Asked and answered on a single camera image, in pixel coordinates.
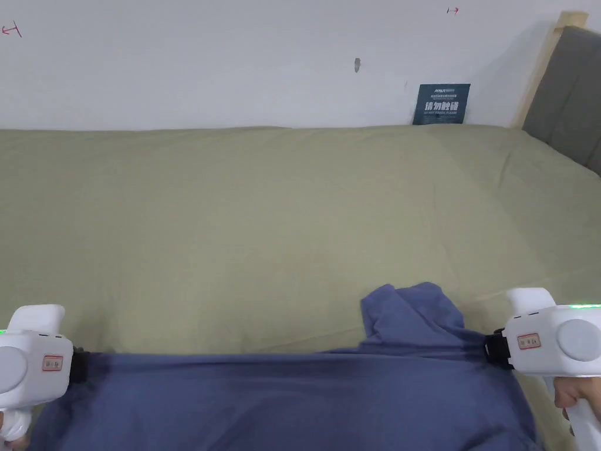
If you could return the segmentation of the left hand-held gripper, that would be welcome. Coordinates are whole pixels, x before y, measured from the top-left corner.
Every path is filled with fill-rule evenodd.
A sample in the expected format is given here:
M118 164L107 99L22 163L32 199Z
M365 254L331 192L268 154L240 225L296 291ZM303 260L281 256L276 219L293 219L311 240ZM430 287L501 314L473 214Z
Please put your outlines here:
M1 330L1 411L28 410L32 423L35 407L86 381L89 353L60 333L64 317L58 304L26 305Z

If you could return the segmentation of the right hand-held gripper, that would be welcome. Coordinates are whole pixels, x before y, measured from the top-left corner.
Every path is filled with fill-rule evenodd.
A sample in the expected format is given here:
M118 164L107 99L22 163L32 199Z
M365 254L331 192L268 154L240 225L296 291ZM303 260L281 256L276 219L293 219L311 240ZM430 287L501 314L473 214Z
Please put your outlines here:
M507 291L513 314L486 335L490 363L541 378L551 395L560 377L600 376L600 305L559 305L545 288Z

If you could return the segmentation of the person's right hand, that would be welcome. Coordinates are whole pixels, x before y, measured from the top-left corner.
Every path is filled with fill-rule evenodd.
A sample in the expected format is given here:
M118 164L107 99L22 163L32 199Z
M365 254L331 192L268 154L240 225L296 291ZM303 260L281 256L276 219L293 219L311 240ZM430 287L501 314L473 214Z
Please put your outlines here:
M581 399L586 400L600 422L600 378L555 378L555 406L562 410L563 417L570 421L567 408Z

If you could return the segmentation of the person's left hand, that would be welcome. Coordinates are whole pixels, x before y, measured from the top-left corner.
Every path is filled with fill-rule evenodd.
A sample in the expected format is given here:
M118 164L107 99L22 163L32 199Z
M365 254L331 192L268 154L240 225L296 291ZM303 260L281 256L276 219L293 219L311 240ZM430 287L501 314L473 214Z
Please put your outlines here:
M28 446L31 413L28 410L1 411L1 450L23 450Z

